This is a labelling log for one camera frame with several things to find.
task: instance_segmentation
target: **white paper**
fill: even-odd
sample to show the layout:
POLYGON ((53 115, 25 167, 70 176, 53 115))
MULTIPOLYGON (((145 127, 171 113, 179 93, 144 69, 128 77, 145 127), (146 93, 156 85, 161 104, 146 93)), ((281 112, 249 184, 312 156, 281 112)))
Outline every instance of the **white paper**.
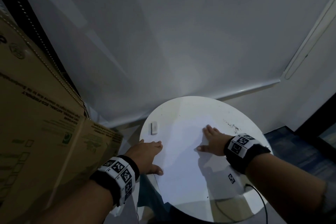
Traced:
POLYGON ((145 139, 146 142, 161 140, 163 144, 163 150, 153 163, 164 171, 163 176, 156 175, 164 202, 178 205, 231 198, 243 193, 240 180, 225 157, 195 149, 208 144, 202 131, 207 124, 218 128, 211 116, 202 116, 161 126, 157 135, 145 139), (234 184, 230 182, 229 174, 235 178, 234 184))

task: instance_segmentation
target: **whiteboard eraser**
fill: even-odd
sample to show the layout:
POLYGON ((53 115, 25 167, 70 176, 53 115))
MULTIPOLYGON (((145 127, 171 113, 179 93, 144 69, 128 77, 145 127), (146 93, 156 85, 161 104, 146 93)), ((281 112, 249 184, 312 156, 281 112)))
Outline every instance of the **whiteboard eraser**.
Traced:
POLYGON ((158 123, 156 121, 153 121, 150 124, 150 134, 151 135, 156 135, 158 133, 158 123))

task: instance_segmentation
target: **hand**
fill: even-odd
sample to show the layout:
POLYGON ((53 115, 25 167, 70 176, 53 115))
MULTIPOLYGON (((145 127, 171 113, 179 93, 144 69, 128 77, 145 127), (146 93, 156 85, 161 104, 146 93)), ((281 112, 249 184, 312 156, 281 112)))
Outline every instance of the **hand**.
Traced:
POLYGON ((219 132, 218 129, 212 128, 210 125, 203 128, 203 133, 206 139, 208 139, 209 145, 200 145, 196 149, 198 151, 209 152, 217 156, 224 156, 224 147, 226 143, 233 138, 233 136, 223 134, 219 132))
POLYGON ((139 168, 140 174, 157 174, 163 175, 162 169, 153 165, 154 157, 162 150, 161 141, 144 143, 142 139, 138 144, 132 146, 124 154, 131 158, 139 168))

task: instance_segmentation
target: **brown cardboard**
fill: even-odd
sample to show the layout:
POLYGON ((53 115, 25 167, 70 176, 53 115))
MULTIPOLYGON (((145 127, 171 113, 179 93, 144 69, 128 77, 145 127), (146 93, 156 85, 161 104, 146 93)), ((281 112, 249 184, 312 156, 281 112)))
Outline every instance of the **brown cardboard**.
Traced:
POLYGON ((0 54, 0 222, 24 223, 116 155, 122 136, 83 116, 82 100, 1 12, 0 54))

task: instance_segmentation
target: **tabletop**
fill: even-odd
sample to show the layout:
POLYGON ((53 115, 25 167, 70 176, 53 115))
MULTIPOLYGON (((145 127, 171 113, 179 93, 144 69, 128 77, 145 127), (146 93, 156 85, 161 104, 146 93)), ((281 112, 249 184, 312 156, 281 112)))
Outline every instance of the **tabletop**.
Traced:
MULTIPOLYGON (((151 122, 153 121, 158 123, 158 134, 160 134, 160 128, 165 125, 182 122, 183 120, 193 119, 199 116, 210 116, 216 122, 219 131, 226 134, 235 135, 247 133, 271 150, 261 130, 242 112, 221 101, 197 96, 172 99, 157 107, 146 119, 141 129, 140 139, 150 138, 148 135, 150 135, 151 122)), ((222 157, 222 162, 223 161, 227 162, 225 157, 222 157)), ((160 188, 158 187, 154 175, 148 175, 148 178, 154 188, 160 193, 160 188)), ((250 183, 245 175, 239 175, 239 179, 242 184, 250 183)), ((209 192, 209 195, 212 189, 210 186, 211 185, 204 188, 205 191, 209 192)), ((200 220, 210 222, 234 222, 247 219, 258 213, 263 208, 263 202, 256 191, 249 190, 234 197, 227 197, 224 193, 223 198, 213 199, 209 197, 208 200, 175 204, 174 207, 200 220)))

